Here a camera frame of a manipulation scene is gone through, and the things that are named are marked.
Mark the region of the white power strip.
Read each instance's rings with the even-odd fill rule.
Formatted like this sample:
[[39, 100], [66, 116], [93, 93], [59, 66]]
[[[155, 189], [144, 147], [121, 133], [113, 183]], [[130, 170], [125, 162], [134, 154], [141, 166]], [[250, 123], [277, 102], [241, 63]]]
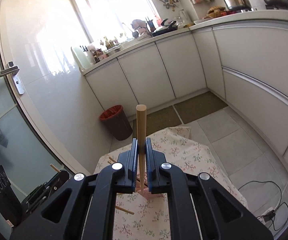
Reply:
[[265, 225], [267, 222], [272, 221], [275, 218], [276, 211], [272, 207], [268, 208], [262, 215], [259, 215], [257, 219]]

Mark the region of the pink perforated utensil holder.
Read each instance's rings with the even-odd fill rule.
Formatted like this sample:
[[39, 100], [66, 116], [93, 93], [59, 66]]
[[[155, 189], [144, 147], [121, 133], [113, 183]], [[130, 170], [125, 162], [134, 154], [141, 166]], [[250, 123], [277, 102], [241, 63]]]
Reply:
[[143, 190], [141, 190], [141, 177], [140, 174], [137, 174], [136, 177], [136, 188], [135, 192], [143, 196], [147, 200], [152, 200], [154, 198], [162, 198], [164, 199], [166, 197], [165, 193], [162, 194], [152, 194], [148, 189], [148, 183], [147, 183], [147, 176], [144, 176], [144, 187]]

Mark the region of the red rimmed trash bin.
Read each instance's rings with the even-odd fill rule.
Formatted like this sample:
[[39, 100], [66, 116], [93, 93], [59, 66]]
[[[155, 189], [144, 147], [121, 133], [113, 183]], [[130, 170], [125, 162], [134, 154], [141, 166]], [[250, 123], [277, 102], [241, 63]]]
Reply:
[[126, 140], [133, 134], [133, 129], [122, 105], [116, 105], [105, 110], [99, 119], [115, 139], [119, 141]]

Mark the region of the floral tablecloth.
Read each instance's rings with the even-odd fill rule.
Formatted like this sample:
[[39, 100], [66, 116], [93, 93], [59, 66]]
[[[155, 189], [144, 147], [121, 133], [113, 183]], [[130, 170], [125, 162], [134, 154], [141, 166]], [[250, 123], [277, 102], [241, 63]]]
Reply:
[[[149, 136], [153, 150], [162, 152], [167, 162], [183, 172], [197, 175], [207, 172], [241, 204], [244, 196], [230, 181], [221, 161], [207, 145], [190, 138], [188, 127], [169, 127]], [[142, 196], [140, 188], [133, 194], [120, 194], [116, 204], [130, 213], [117, 210], [114, 220], [114, 239], [170, 239], [169, 211], [166, 194]]]

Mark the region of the brown floor mat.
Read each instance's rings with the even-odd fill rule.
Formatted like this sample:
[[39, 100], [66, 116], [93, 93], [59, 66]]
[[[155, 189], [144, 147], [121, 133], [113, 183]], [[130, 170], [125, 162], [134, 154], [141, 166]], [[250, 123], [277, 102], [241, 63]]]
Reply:
[[218, 96], [205, 92], [147, 115], [146, 135], [164, 128], [188, 124], [225, 107], [227, 104]]

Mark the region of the black frying pan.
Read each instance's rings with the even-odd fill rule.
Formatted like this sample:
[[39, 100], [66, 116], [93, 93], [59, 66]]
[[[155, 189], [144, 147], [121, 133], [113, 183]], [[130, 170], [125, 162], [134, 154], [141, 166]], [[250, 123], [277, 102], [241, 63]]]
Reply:
[[152, 37], [156, 37], [162, 34], [170, 33], [172, 31], [175, 31], [178, 29], [177, 22], [172, 21], [168, 26], [162, 26], [156, 29], [154, 32], [152, 32]]

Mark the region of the black power adapter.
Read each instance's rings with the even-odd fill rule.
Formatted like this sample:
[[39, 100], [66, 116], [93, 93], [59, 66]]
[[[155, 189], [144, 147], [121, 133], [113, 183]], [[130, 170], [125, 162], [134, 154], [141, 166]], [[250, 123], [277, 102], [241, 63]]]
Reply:
[[266, 223], [272, 220], [275, 217], [275, 210], [268, 211], [266, 214], [262, 216], [263, 221]]

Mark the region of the steel kettle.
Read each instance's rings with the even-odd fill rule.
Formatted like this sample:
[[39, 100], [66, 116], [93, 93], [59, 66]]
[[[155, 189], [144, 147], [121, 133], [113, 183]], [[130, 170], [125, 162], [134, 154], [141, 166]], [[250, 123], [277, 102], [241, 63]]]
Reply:
[[229, 11], [249, 11], [252, 9], [249, 0], [224, 0], [224, 3]]

